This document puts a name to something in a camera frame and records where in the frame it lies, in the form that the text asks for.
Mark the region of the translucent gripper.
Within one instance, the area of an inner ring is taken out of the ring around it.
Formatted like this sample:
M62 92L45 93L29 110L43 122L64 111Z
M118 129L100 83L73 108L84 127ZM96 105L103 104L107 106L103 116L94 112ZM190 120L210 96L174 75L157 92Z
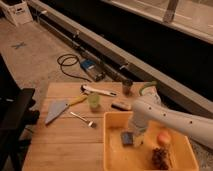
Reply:
M128 128L133 133L133 146L139 147L144 142L144 134L147 123L131 115L128 120Z

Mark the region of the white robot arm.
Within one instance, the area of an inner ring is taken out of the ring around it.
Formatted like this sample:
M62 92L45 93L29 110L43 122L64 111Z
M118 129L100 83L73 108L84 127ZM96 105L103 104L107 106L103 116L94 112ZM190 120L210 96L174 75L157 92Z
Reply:
M132 111L129 127L137 136L143 134L153 120L213 149L213 119L165 108L151 95L137 98L132 104Z

